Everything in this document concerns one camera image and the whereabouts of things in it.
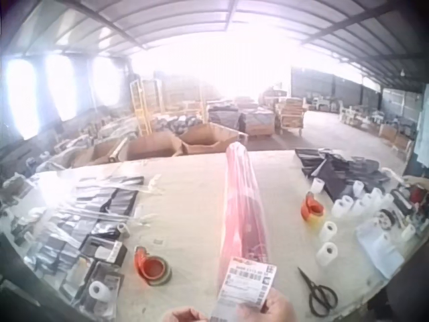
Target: clear plastic bag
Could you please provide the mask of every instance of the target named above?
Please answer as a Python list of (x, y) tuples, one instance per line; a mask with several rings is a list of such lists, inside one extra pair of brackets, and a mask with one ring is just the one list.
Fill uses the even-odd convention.
[(232, 143), (226, 151), (227, 175), (219, 287), (231, 257), (268, 261), (265, 215), (255, 173), (245, 146)]

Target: warehouse floor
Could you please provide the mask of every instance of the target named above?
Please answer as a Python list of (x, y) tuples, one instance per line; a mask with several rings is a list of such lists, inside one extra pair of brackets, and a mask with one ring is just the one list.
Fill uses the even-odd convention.
[(295, 148), (330, 148), (345, 151), (351, 156), (363, 156), (380, 162), (402, 174), (404, 156), (398, 156), (384, 139), (362, 129), (345, 125), (338, 114), (308, 111), (304, 116), (302, 137), (297, 129), (275, 134), (269, 138), (250, 138), (249, 151), (293, 150)]

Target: cardboard box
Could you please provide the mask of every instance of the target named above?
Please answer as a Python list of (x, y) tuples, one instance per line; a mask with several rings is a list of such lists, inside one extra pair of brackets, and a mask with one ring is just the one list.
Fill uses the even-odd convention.
[(121, 142), (122, 140), (120, 139), (110, 140), (82, 151), (74, 159), (72, 167), (79, 168), (81, 166), (95, 166), (97, 164), (106, 164), (112, 161), (117, 162), (116, 160), (109, 160), (109, 157), (116, 150), (116, 148)]
[(163, 131), (128, 142), (118, 153), (117, 159), (124, 162), (180, 156), (182, 154), (182, 141), (170, 131)]
[(221, 153), (238, 140), (247, 143), (247, 134), (214, 123), (193, 126), (179, 138), (186, 154)]
[(410, 144), (410, 141), (411, 140), (406, 136), (403, 136), (402, 134), (398, 134), (396, 135), (393, 146), (395, 146), (399, 150), (406, 151), (408, 148), (408, 144)]
[(397, 134), (396, 128), (388, 124), (383, 124), (382, 126), (380, 126), (380, 132), (378, 133), (378, 136), (381, 138), (387, 139), (390, 142), (394, 142), (396, 134)]
[(274, 123), (246, 126), (246, 134), (249, 134), (249, 136), (272, 136), (274, 133)]

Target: window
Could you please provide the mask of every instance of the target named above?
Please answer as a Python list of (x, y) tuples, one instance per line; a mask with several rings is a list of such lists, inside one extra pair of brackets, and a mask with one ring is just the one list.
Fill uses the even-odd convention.
[(95, 94), (104, 105), (119, 101), (120, 74), (109, 58), (97, 57), (93, 65)]
[(62, 121), (76, 116), (76, 85), (73, 66), (68, 57), (52, 55), (46, 58), (48, 86)]
[(27, 60), (12, 60), (7, 65), (6, 82), (15, 126), (22, 137), (28, 140), (39, 132), (33, 66)]

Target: metal roof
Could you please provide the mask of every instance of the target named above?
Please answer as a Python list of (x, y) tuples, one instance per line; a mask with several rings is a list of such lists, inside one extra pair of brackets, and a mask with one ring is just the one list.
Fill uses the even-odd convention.
[(6, 34), (2, 48), (6, 55), (61, 51), (128, 56), (189, 34), (256, 22), (278, 28), (305, 47), (334, 52), (385, 87), (421, 91), (421, 82), (429, 83), (427, 42), (404, 2), (27, 0), (28, 14), (16, 33)]

